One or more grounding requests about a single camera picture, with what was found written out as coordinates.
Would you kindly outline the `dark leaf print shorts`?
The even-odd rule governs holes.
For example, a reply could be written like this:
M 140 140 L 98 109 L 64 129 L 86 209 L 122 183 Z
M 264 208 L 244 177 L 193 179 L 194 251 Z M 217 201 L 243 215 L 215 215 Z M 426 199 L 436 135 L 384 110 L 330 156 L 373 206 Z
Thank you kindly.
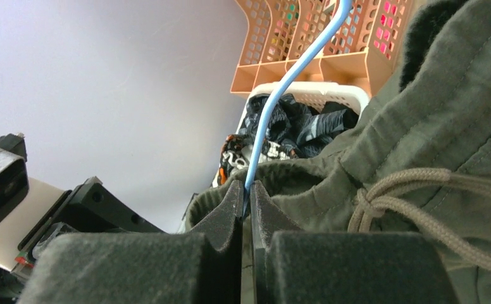
M 238 131 L 254 140 L 268 94 L 257 94 L 246 103 L 246 114 Z M 264 140 L 292 148 L 298 158 L 312 158 L 338 135 L 356 126 L 359 115 L 336 102 L 327 102 L 321 111 L 299 103 L 292 94 L 283 95 L 268 121 Z

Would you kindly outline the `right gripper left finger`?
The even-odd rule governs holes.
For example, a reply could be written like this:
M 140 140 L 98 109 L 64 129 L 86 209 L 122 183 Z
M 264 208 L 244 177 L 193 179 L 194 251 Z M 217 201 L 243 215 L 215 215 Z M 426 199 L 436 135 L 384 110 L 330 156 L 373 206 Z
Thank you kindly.
M 239 303 L 243 185 L 189 232 L 71 233 L 38 259 L 20 303 Z

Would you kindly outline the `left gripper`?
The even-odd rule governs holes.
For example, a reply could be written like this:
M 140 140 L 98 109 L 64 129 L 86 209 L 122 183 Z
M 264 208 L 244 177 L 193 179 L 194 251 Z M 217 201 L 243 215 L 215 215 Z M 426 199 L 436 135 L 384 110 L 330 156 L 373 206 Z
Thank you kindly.
M 70 232 L 161 232 L 92 177 L 64 192 L 19 242 L 15 276 L 29 277 L 36 256 L 55 237 Z

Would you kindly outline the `white plastic basket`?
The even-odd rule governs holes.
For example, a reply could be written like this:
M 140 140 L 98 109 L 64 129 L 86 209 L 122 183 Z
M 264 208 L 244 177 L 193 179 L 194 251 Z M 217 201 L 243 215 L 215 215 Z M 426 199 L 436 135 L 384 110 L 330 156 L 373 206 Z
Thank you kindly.
M 293 82 L 285 93 L 292 94 L 297 102 L 311 106 L 317 111 L 321 111 L 326 102 L 336 102 L 352 109 L 358 115 L 362 114 L 370 101 L 367 92 L 358 86 L 336 82 Z

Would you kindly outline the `olive green shorts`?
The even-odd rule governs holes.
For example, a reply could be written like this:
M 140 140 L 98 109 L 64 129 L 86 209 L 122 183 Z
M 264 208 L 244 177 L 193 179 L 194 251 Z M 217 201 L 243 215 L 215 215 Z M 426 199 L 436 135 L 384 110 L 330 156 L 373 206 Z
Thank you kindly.
M 399 90 L 312 158 L 261 163 L 311 232 L 420 232 L 461 303 L 491 303 L 491 1 L 434 1 L 406 31 Z

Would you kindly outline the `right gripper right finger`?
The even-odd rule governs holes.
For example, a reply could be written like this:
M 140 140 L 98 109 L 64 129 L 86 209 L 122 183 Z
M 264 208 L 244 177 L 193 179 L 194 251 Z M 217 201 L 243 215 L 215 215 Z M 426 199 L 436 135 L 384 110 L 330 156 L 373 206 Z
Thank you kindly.
M 457 303 L 419 234 L 303 231 L 262 183 L 249 191 L 256 303 Z

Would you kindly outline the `orange camouflage shorts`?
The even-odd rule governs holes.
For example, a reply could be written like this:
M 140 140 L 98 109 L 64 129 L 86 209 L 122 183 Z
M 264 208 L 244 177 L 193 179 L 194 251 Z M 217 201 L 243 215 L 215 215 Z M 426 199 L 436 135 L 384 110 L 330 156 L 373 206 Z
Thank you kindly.
M 219 167 L 211 183 L 211 187 L 218 187 L 228 180 L 237 171 L 248 168 L 252 156 L 254 140 L 247 135 L 229 135 L 220 153 Z M 290 160 L 298 158 L 294 149 L 285 147 L 273 141 L 263 141 L 258 163 L 273 160 Z

